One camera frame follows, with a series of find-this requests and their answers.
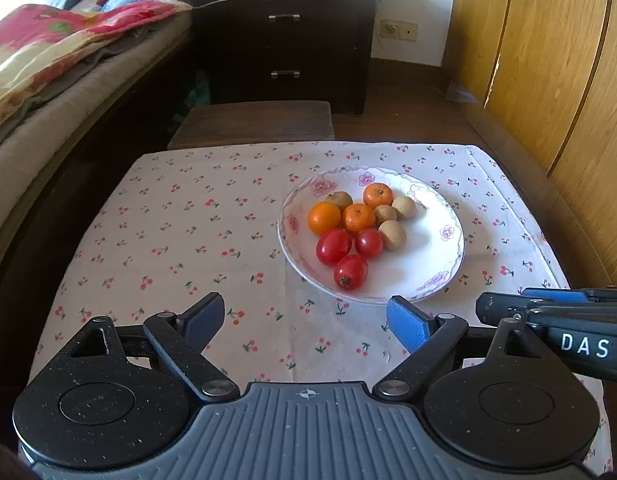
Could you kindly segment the red cherry tomato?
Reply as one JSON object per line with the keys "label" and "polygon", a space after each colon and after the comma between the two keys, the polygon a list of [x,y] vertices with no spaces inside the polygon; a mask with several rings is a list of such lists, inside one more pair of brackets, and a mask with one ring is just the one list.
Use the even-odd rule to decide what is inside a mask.
{"label": "red cherry tomato", "polygon": [[383,240],[377,229],[366,228],[357,232],[355,249],[358,255],[367,259],[379,257],[383,250]]}
{"label": "red cherry tomato", "polygon": [[343,229],[322,234],[316,245],[316,257],[326,266],[336,266],[351,251],[351,237]]}
{"label": "red cherry tomato", "polygon": [[359,289],[366,282],[368,269],[368,262],[365,258],[359,255],[348,255],[335,266],[333,280],[340,289]]}

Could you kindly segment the brown longan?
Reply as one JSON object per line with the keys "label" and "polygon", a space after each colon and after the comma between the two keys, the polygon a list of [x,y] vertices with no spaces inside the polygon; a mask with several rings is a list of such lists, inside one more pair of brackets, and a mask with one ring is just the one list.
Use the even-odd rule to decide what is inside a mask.
{"label": "brown longan", "polygon": [[345,209],[348,206],[351,206],[351,204],[353,203],[351,195],[343,191],[329,193],[327,196],[325,196],[325,201],[327,203],[337,206],[340,211],[345,211]]}

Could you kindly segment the small dark wooden stool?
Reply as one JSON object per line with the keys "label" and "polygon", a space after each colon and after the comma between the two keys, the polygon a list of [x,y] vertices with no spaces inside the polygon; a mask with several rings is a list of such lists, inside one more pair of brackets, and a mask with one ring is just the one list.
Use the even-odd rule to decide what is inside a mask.
{"label": "small dark wooden stool", "polygon": [[194,107],[168,148],[333,139],[331,108],[327,102],[243,102]]}

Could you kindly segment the dark wooden nightstand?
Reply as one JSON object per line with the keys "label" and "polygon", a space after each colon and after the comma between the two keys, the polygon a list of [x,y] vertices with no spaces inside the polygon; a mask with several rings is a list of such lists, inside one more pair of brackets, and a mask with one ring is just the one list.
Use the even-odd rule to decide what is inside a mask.
{"label": "dark wooden nightstand", "polygon": [[363,114],[377,0],[190,0],[214,104],[325,101]]}

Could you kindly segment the red cherry tomato bottom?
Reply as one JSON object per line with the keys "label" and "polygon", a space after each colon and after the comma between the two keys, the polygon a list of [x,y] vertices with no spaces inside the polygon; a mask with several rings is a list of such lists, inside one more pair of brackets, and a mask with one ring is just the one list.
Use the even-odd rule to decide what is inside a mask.
{"label": "red cherry tomato bottom", "polygon": [[316,245],[316,257],[326,266],[336,266],[351,251],[351,237],[343,229],[322,234]]}

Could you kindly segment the red cherry tomato top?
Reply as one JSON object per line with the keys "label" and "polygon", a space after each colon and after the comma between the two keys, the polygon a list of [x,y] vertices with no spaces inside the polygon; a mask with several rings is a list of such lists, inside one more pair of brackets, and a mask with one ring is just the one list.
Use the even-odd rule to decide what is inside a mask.
{"label": "red cherry tomato top", "polygon": [[367,259],[379,257],[383,250],[383,240],[377,229],[366,228],[357,232],[355,249],[358,255]]}

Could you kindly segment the wooden wardrobe doors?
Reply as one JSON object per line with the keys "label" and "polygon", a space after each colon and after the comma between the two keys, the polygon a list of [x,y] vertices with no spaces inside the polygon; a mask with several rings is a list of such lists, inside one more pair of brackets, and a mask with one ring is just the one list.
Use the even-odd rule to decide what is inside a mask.
{"label": "wooden wardrobe doors", "polygon": [[442,65],[569,282],[617,286],[617,0],[453,0]]}

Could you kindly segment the floral pink yellow quilt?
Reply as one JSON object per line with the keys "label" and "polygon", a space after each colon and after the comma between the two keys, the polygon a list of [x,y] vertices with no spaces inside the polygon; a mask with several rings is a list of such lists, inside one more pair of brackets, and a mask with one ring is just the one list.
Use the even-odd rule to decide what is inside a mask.
{"label": "floral pink yellow quilt", "polygon": [[142,0],[107,12],[19,6],[0,21],[0,126],[24,101],[125,32],[190,10],[178,0]]}

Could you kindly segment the mandarin orange with stem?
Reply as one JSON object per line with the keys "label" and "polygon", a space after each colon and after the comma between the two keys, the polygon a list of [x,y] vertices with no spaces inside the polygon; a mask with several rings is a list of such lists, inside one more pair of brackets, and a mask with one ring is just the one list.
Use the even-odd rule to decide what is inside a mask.
{"label": "mandarin orange with stem", "polygon": [[391,206],[393,203],[393,191],[389,185],[374,182],[363,190],[363,202],[372,209],[379,206]]}

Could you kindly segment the beige mattress bed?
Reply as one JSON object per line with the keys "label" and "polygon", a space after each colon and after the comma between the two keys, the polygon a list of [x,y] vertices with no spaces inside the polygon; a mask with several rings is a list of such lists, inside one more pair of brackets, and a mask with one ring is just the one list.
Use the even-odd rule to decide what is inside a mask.
{"label": "beige mattress bed", "polygon": [[0,126],[0,244],[73,145],[136,82],[188,37],[191,10],[125,32],[86,56]]}

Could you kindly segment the cherry print tablecloth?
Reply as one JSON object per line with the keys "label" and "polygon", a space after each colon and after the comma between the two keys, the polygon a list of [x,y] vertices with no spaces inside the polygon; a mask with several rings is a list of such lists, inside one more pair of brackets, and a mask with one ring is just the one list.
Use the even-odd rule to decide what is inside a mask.
{"label": "cherry print tablecloth", "polygon": [[[431,185],[465,257],[439,292],[405,299],[469,324],[455,366],[410,401],[373,386],[407,358],[386,305],[331,296],[282,252],[284,199],[340,167]],[[475,146],[274,143],[149,154],[84,235],[14,404],[44,479],[592,479],[611,466],[601,381],[529,326],[479,322],[483,292],[573,289],[497,162]],[[225,301],[202,356],[240,396],[200,402],[142,325]]]}

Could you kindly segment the white floral ceramic plate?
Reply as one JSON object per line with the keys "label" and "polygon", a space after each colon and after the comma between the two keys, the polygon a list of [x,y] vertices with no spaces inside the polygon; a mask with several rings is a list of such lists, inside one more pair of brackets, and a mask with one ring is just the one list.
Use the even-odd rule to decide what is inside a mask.
{"label": "white floral ceramic plate", "polygon": [[447,200],[386,168],[340,167],[295,186],[282,203],[278,235],[284,257],[309,284],[362,304],[430,297],[465,257]]}

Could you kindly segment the tan longan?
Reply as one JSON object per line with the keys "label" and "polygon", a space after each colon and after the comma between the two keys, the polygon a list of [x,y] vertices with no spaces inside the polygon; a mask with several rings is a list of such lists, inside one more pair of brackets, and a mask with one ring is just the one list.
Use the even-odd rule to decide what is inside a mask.
{"label": "tan longan", "polygon": [[391,205],[379,205],[374,208],[373,214],[376,226],[381,226],[386,221],[396,221],[398,218],[396,209]]}
{"label": "tan longan", "polygon": [[378,227],[378,232],[382,237],[384,248],[391,252],[400,250],[407,243],[406,231],[397,220],[385,220]]}
{"label": "tan longan", "polygon": [[392,203],[399,220],[411,219],[417,213],[417,204],[408,196],[397,196]]}

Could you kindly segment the wall power socket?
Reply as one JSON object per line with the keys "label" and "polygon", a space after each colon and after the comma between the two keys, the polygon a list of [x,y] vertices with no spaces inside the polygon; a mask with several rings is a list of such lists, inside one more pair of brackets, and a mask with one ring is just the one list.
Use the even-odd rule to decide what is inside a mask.
{"label": "wall power socket", "polygon": [[381,38],[385,39],[415,42],[418,37],[418,25],[415,23],[383,18],[380,22],[379,34]]}

